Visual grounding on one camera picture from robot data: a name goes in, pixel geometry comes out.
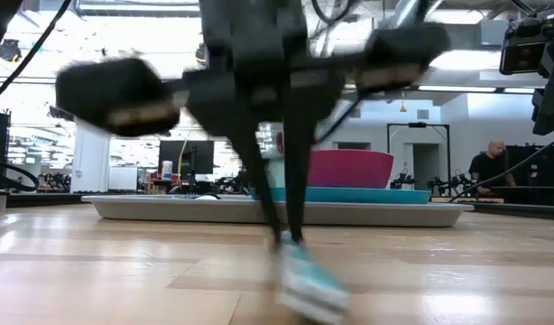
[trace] teal object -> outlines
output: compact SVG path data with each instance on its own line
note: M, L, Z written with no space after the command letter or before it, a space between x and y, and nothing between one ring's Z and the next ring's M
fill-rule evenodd
M285 188L271 189L274 201L285 201ZM259 198L251 189L251 196ZM305 193L307 202L327 203L385 203L385 204L426 204L431 192L428 190L387 190L308 187Z

